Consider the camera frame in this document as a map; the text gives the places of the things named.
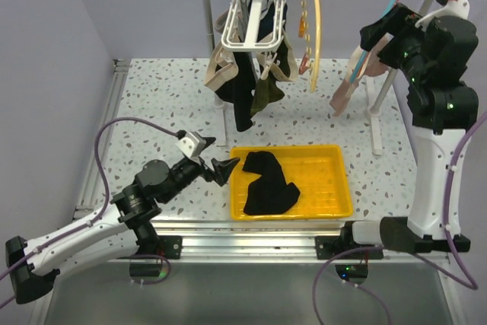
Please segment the black underwear beige waistband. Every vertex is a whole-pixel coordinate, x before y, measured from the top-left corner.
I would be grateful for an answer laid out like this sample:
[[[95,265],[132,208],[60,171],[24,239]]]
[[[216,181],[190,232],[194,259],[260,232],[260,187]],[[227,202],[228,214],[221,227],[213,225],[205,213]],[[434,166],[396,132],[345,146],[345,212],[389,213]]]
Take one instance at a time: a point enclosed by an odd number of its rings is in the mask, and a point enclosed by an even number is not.
[[[244,132],[253,125],[250,110],[256,75],[248,53],[231,52],[218,43],[210,56],[204,85],[221,100],[234,106],[238,132]]]

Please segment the blue round clip hanger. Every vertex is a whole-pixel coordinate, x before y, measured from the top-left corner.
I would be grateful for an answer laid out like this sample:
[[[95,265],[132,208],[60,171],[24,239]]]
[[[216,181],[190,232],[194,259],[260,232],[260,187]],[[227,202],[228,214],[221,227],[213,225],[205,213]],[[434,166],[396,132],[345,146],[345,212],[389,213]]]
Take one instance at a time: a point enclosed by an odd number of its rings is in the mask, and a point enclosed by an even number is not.
[[[389,0],[387,6],[385,7],[384,11],[382,12],[381,17],[386,15],[398,1],[399,0]],[[353,84],[355,82],[355,79],[360,75],[360,71],[362,69],[362,66],[364,65],[364,62],[365,62],[367,56],[368,56],[368,51],[362,50],[361,54],[358,58],[358,61],[352,70],[352,74],[351,74],[350,79],[349,79],[349,84]]]

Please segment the white rectangular clip hanger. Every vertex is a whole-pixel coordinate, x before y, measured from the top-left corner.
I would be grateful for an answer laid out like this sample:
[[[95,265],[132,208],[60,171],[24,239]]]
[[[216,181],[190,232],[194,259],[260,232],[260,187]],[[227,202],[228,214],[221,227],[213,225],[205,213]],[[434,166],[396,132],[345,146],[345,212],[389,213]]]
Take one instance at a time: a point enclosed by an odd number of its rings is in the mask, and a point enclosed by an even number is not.
[[[221,35],[221,45],[231,52],[262,53],[264,66],[262,78],[267,78],[277,56],[277,49],[284,34],[285,0],[275,0],[270,38],[258,40],[263,3],[265,0],[231,0],[227,19]]]

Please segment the pink beige underwear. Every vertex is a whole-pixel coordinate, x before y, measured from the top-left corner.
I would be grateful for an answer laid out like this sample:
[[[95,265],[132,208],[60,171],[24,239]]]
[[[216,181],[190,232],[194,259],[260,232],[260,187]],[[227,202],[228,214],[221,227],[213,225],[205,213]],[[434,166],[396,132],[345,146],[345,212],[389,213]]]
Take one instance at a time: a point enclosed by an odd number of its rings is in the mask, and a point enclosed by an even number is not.
[[[367,54],[365,61],[358,70],[354,81],[351,83],[353,71],[357,68],[358,61],[363,53],[363,49],[357,46],[354,52],[351,54],[346,66],[345,77],[341,85],[337,88],[330,101],[330,106],[334,109],[334,116],[339,116],[347,107],[351,96],[359,86],[359,82],[363,76],[377,77],[388,72],[390,67],[383,64],[377,54],[388,44],[390,38],[385,35],[380,41],[373,47],[373,49]]]

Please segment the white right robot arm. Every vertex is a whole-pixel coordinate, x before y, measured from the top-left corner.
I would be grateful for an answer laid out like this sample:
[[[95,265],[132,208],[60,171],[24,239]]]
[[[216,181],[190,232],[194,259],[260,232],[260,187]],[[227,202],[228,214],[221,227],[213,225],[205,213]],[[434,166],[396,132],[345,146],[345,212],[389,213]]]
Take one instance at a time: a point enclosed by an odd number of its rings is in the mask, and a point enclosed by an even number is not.
[[[479,43],[477,29],[459,15],[434,16],[425,26],[419,20],[419,14],[399,3],[360,31],[366,51],[391,36],[378,58],[409,83],[417,172],[408,216],[345,223],[339,249],[351,259],[366,245],[403,253],[465,253],[471,246],[460,229],[458,201],[462,155],[478,127],[479,98],[461,78]]]

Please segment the olive green underwear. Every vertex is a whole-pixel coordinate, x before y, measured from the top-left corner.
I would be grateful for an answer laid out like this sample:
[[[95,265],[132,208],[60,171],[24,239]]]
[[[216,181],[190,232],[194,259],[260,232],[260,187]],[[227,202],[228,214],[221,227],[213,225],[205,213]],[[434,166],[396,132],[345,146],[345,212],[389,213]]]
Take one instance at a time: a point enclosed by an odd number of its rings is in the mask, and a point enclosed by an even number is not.
[[[250,115],[255,116],[263,111],[268,104],[278,102],[284,96],[285,93],[276,85],[276,79],[272,74],[268,74],[265,79],[260,78],[256,82]]]

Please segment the yellow round clip hanger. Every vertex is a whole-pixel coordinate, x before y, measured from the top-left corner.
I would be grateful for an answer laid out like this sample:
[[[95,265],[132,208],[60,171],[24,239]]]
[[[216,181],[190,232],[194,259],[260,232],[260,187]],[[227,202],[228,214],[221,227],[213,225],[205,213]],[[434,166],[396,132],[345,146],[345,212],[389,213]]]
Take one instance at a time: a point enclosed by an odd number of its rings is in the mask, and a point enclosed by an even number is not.
[[[301,0],[298,37],[305,41],[306,47],[301,64],[298,67],[298,73],[300,75],[309,73],[309,91],[313,93],[317,89],[320,67],[322,20],[320,0],[311,0],[311,5],[312,8],[309,8],[307,0]]]

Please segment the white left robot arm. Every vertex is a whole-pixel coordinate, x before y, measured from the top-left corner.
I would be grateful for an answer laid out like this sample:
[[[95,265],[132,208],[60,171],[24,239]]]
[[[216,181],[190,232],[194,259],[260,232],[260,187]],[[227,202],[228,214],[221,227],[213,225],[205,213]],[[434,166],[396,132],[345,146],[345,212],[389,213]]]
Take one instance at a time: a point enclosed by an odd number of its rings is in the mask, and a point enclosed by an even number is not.
[[[165,261],[163,241],[151,220],[160,206],[174,199],[194,180],[224,186],[239,158],[206,164],[200,154],[214,142],[189,132],[176,146],[182,158],[173,166],[154,159],[144,164],[131,184],[106,205],[42,237],[13,237],[5,244],[7,270],[17,304],[47,295],[55,281],[99,263],[123,257]]]

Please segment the yellow plastic tray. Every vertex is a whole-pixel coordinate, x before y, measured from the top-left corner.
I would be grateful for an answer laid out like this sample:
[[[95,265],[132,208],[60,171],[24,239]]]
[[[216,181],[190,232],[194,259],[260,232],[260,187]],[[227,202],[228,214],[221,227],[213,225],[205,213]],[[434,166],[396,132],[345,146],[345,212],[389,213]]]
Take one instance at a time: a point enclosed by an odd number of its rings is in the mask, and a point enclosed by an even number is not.
[[[246,215],[248,186],[258,174],[243,171],[252,151],[269,151],[275,155],[288,183],[301,191],[298,202],[282,215]],[[353,213],[349,184],[342,152],[337,145],[247,146],[231,150],[240,162],[231,175],[230,213],[235,221],[304,220],[347,218]]]

